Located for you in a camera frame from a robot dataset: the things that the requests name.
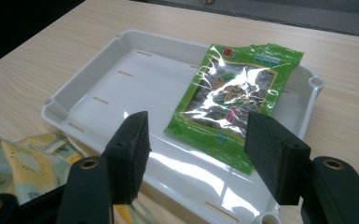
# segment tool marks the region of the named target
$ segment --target wooden table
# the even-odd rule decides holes
[[[270,42],[305,52],[302,62],[326,80],[305,137],[311,157],[336,157],[359,173],[359,37],[125,0],[86,1],[0,60],[0,136],[17,140],[54,131],[41,118],[44,101],[129,29],[226,46]],[[197,221],[148,186],[140,200],[153,204],[161,223]],[[299,206],[282,207],[281,219],[300,223]]]

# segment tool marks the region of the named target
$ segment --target green snack package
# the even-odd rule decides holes
[[[244,154],[248,113],[271,115],[302,56],[274,44],[211,45],[165,132],[250,174]]]

